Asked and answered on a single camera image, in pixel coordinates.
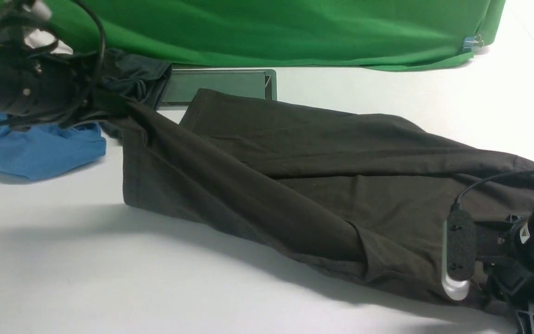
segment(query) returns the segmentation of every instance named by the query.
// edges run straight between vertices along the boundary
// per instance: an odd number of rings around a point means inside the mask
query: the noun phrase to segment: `wire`
[[[30,126],[30,125],[34,125],[35,122],[38,122],[40,119],[44,117],[55,116],[57,114],[59,114],[59,112],[55,110],[55,111],[39,112],[38,114],[34,114],[30,116],[8,118],[7,120],[0,121],[0,127],[4,127],[6,125]]]
[[[468,192],[470,192],[473,188],[479,186],[480,184],[490,182],[490,180],[496,180],[498,178],[507,178],[507,177],[512,177],[515,175],[534,175],[534,171],[508,172],[508,173],[502,173],[502,174],[494,175],[492,177],[484,178],[483,180],[479,180],[473,183],[472,185],[468,186],[462,192],[460,192],[460,194],[458,194],[458,196],[454,199],[453,205],[451,206],[451,212],[461,209],[460,202],[463,199],[463,196],[466,195]]]
[[[83,9],[83,11],[85,11],[87,15],[92,18],[92,21],[94,21],[96,27],[98,28],[100,42],[98,42],[98,59],[96,61],[96,66],[94,68],[92,79],[89,85],[86,89],[83,90],[83,92],[80,94],[80,97],[76,99],[74,104],[70,108],[64,109],[64,111],[76,109],[81,106],[81,104],[85,101],[88,95],[96,88],[96,84],[100,80],[100,76],[102,73],[102,66],[104,65],[104,52],[106,50],[106,32],[104,32],[104,26],[102,25],[100,19],[98,19],[96,14],[91,9],[89,9],[81,0],[73,0],[73,2],[75,2],[77,6],[80,6],[80,8]]]

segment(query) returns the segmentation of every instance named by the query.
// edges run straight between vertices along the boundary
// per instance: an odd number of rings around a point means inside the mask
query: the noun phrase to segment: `dark fabric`
[[[172,64],[167,61],[108,49],[99,85],[157,110],[171,73]],[[100,127],[110,137],[121,141],[121,130],[115,125],[101,122]]]
[[[124,141],[127,205],[208,224],[326,275],[414,300],[486,309],[479,270],[462,302],[440,284],[442,224],[454,197],[497,173],[534,169],[396,116],[200,90],[180,125],[133,104]],[[464,198],[474,218],[534,209],[534,176]]]

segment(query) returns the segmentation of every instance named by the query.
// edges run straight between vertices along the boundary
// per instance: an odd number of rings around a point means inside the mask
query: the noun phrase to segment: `green backdrop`
[[[83,1],[110,46],[174,63],[427,70],[466,63],[466,37],[491,44],[506,0]],[[95,26],[79,7],[45,2],[67,44],[95,48]]]

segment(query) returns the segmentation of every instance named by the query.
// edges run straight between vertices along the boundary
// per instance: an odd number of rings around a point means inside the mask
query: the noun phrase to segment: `white surface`
[[[507,8],[453,70],[277,69],[281,101],[404,116],[534,160],[534,43]],[[167,112],[179,117],[178,112]],[[62,177],[0,176],[0,334],[513,334],[505,320],[324,277],[266,247],[125,207],[121,148]]]

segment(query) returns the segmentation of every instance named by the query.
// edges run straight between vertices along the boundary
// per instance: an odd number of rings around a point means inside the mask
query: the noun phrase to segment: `clothing pile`
[[[171,64],[165,61],[109,49],[105,53],[100,85],[150,108],[157,108],[171,69]],[[4,119],[6,115],[0,114],[0,120]],[[119,131],[106,123],[70,129],[39,125],[26,132],[1,127],[0,172],[28,180],[44,180],[91,163],[106,153],[101,126],[111,137],[120,138]]]

